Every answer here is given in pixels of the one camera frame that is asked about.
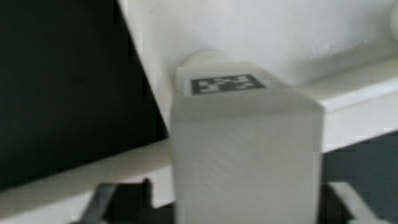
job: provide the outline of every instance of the black surface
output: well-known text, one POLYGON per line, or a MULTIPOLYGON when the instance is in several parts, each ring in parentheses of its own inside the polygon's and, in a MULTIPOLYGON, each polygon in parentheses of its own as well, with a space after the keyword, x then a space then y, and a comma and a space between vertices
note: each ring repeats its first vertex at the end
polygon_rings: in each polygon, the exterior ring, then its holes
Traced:
POLYGON ((328 153, 324 165, 326 180, 353 184, 378 215, 398 223, 398 133, 328 153))
POLYGON ((113 0, 0 0, 0 189, 166 138, 113 0))

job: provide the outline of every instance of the white wall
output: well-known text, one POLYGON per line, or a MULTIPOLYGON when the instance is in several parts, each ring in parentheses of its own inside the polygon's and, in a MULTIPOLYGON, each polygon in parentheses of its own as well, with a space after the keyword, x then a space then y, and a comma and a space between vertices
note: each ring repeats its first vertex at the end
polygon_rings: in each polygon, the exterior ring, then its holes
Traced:
POLYGON ((301 85, 398 52, 397 0, 122 0, 166 120, 177 67, 203 49, 301 85))

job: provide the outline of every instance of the black base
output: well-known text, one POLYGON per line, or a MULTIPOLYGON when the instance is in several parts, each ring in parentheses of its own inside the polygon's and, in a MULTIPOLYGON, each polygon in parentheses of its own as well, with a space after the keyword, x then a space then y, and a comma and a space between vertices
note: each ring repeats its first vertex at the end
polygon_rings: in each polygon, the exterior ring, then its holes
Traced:
MULTIPOLYGON (((175 224, 175 204, 163 208, 152 205, 152 182, 104 184, 75 224, 175 224)), ((319 224, 349 224, 349 209, 330 185, 322 187, 319 224)))

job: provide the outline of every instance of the black panel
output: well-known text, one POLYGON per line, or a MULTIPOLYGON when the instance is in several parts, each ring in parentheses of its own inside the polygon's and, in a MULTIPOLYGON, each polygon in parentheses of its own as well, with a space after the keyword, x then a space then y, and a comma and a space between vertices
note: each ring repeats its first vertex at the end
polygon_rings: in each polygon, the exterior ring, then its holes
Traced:
POLYGON ((166 138, 113 0, 0 0, 0 189, 166 138))
POLYGON ((326 181, 353 184, 381 218, 398 223, 398 132, 326 154, 326 181))

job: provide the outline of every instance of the white block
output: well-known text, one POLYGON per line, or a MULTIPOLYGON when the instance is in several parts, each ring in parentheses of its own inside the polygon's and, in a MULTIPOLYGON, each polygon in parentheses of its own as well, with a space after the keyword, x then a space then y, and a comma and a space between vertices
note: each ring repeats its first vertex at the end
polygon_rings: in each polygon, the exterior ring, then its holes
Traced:
POLYGON ((322 107, 251 63, 182 68, 177 89, 179 224, 315 223, 322 107), (202 92, 200 81, 237 75, 267 88, 202 92))

